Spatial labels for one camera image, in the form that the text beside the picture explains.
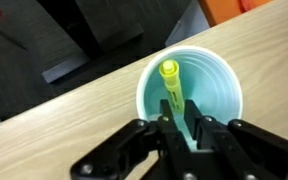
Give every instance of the wooden table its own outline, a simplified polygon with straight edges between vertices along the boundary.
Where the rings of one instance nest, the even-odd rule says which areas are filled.
[[[208,48],[235,70],[243,118],[288,139],[288,0],[275,0],[178,45]],[[137,117],[153,54],[0,124],[0,179],[70,179],[69,168]],[[132,173],[138,179],[156,155]]]

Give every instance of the highlighter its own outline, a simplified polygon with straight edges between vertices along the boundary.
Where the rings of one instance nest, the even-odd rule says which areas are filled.
[[[176,113],[184,113],[182,86],[179,78],[179,65],[174,60],[166,60],[160,64],[159,72],[169,94],[169,100]]]

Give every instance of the plastic cup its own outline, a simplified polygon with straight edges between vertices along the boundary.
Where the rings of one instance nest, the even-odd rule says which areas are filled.
[[[214,52],[194,46],[170,48],[158,54],[144,69],[136,93],[139,118],[156,120],[160,116],[160,100],[168,99],[168,94],[158,68],[168,59],[179,63],[183,98],[193,100],[203,115],[213,116],[224,124],[241,118],[242,91],[235,73]],[[188,132],[183,115],[174,117],[191,150],[195,150],[196,142]]]

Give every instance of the cup rim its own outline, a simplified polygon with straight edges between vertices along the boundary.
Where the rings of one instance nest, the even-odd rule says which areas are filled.
[[[238,81],[238,78],[236,77],[236,74],[234,73],[233,69],[229,64],[219,55],[214,53],[211,50],[198,47],[198,46],[176,46],[172,47],[170,49],[167,49],[159,54],[157,54],[149,63],[148,65],[144,68],[144,71],[141,74],[141,77],[139,79],[138,85],[137,85],[137,90],[136,90],[136,109],[137,109],[137,114],[140,119],[143,120],[148,120],[148,117],[146,116],[146,112],[144,109],[144,91],[145,91],[145,86],[147,84],[149,75],[153,72],[154,67],[158,63],[160,59],[162,59],[164,56],[181,51],[181,50],[194,50],[194,51],[200,51],[209,54],[210,56],[213,56],[215,59],[217,59],[221,64],[224,65],[224,67],[228,70],[228,73],[231,75],[233,82],[236,84],[236,89],[238,93],[238,99],[240,103],[239,111],[238,111],[238,119],[242,117],[242,111],[243,111],[243,96],[242,96],[242,89],[241,85]]]

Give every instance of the screw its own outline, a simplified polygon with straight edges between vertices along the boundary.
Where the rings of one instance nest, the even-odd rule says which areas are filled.
[[[81,169],[81,174],[91,174],[93,166],[91,164],[84,164]]]
[[[208,121],[210,121],[210,122],[212,121],[212,118],[210,118],[210,117],[208,117],[208,116],[206,116],[205,119],[208,120]]]
[[[137,124],[138,124],[139,126],[144,126],[144,121],[139,121]]]
[[[235,124],[235,126],[238,126],[238,127],[242,126],[242,124],[240,122],[238,122],[238,121],[235,121],[234,124]]]
[[[234,151],[235,149],[234,149],[233,146],[228,146],[228,150],[230,150],[230,151]]]
[[[184,180],[197,180],[196,176],[192,173],[185,173]]]
[[[168,121],[168,120],[170,120],[167,116],[163,116],[163,120],[164,121]]]
[[[257,178],[253,174],[248,174],[245,176],[245,180],[257,180]]]
[[[164,156],[164,151],[163,150],[160,151],[160,156]]]

